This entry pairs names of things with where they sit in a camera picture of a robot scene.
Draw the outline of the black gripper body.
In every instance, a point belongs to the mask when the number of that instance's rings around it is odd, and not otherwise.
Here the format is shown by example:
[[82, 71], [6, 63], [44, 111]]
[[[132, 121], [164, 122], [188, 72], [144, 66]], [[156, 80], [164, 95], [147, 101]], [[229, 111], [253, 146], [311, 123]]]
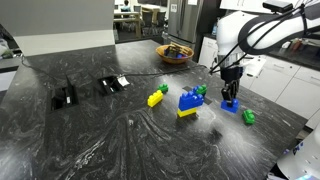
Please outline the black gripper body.
[[243, 67], [235, 66], [235, 67], [222, 69], [220, 75], [221, 75], [221, 79], [227, 85], [231, 85], [233, 83], [239, 83], [243, 75]]

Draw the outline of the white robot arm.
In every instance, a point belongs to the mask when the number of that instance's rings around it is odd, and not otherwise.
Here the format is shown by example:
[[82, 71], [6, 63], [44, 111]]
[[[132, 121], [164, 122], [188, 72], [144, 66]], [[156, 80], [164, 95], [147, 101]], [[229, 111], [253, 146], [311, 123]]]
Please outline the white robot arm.
[[235, 11], [217, 23], [218, 66], [225, 85], [222, 97], [231, 103], [243, 73], [240, 61], [246, 55], [261, 55], [294, 38], [308, 38], [319, 31], [320, 2], [309, 0], [294, 8], [268, 0], [263, 5], [273, 14]]

